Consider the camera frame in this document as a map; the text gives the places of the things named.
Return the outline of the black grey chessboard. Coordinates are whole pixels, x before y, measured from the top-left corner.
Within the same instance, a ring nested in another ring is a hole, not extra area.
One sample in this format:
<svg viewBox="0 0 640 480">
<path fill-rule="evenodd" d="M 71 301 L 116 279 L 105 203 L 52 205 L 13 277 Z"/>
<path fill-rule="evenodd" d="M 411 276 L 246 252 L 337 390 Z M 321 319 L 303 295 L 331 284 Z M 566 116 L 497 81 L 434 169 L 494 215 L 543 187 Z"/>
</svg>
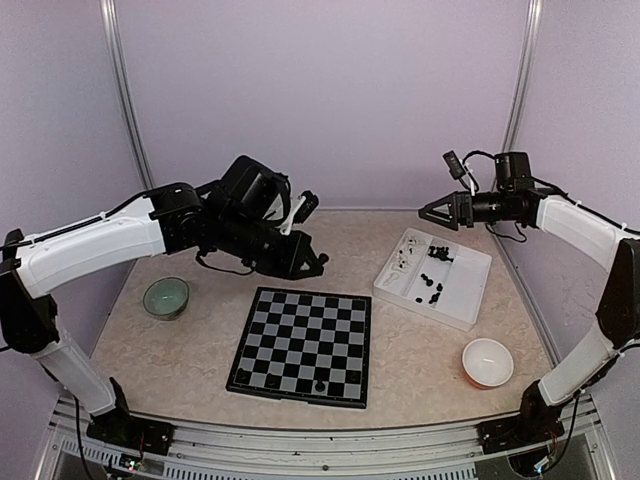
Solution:
<svg viewBox="0 0 640 480">
<path fill-rule="evenodd" d="M 364 409 L 368 403 L 372 298 L 259 287 L 226 382 L 232 393 Z M 237 370 L 250 378 L 237 379 Z M 351 383 L 349 371 L 361 381 Z M 268 374 L 278 384 L 266 385 Z M 315 390 L 318 380 L 323 392 Z"/>
</svg>

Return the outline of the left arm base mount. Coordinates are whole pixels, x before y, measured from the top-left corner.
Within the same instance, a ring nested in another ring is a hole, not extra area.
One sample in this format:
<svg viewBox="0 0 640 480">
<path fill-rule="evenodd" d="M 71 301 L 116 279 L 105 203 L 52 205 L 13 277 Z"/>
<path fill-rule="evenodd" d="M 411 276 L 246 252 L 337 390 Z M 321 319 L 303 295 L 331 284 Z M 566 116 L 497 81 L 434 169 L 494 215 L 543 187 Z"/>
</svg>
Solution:
<svg viewBox="0 0 640 480">
<path fill-rule="evenodd" d="M 173 434 L 174 426 L 170 423 L 136 416 L 96 417 L 87 428 L 89 438 L 162 456 L 168 455 Z"/>
</svg>

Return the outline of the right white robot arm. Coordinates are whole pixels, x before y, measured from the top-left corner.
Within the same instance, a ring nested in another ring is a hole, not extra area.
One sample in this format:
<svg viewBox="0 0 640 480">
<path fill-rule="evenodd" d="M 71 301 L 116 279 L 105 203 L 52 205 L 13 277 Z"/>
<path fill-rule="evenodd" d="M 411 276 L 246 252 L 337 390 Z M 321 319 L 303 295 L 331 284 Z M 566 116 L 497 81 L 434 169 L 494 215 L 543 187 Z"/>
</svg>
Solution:
<svg viewBox="0 0 640 480">
<path fill-rule="evenodd" d="M 603 283 L 583 338 L 523 396 L 523 413 L 513 419 L 511 433 L 531 444 L 549 429 L 549 410 L 638 349 L 639 233 L 535 176 L 524 152 L 473 150 L 460 157 L 448 151 L 443 159 L 461 188 L 423 206 L 420 218 L 450 230 L 501 223 L 529 228 L 551 237 L 562 252 L 583 258 Z"/>
</svg>

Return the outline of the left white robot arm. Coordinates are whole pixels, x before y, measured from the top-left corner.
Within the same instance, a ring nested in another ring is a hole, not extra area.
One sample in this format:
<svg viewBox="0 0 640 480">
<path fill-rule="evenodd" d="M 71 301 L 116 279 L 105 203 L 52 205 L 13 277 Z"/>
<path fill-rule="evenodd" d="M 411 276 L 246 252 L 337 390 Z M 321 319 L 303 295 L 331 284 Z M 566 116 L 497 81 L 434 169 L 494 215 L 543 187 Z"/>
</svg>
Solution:
<svg viewBox="0 0 640 480">
<path fill-rule="evenodd" d="M 1 334 L 8 348 L 34 358 L 99 419 L 121 445 L 140 434 L 122 390 L 103 377 L 56 323 L 58 287 L 113 266 L 193 249 L 222 251 L 250 273 L 301 280 L 323 274 L 328 260 L 298 230 L 319 204 L 289 178 L 242 155 L 217 179 L 143 191 L 117 207 L 46 233 L 11 231 L 1 247 Z"/>
</svg>

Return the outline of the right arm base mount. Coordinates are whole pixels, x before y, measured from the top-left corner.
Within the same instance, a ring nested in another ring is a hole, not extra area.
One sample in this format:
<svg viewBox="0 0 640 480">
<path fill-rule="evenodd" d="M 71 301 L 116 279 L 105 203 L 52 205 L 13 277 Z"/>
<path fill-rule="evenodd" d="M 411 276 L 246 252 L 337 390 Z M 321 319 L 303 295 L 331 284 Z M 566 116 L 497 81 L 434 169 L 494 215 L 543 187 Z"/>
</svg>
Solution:
<svg viewBox="0 0 640 480">
<path fill-rule="evenodd" d="M 479 423 L 477 433 L 483 453 L 488 455 L 546 442 L 553 436 L 561 437 L 565 429 L 560 421 L 535 425 L 519 416 L 510 416 Z"/>
</svg>

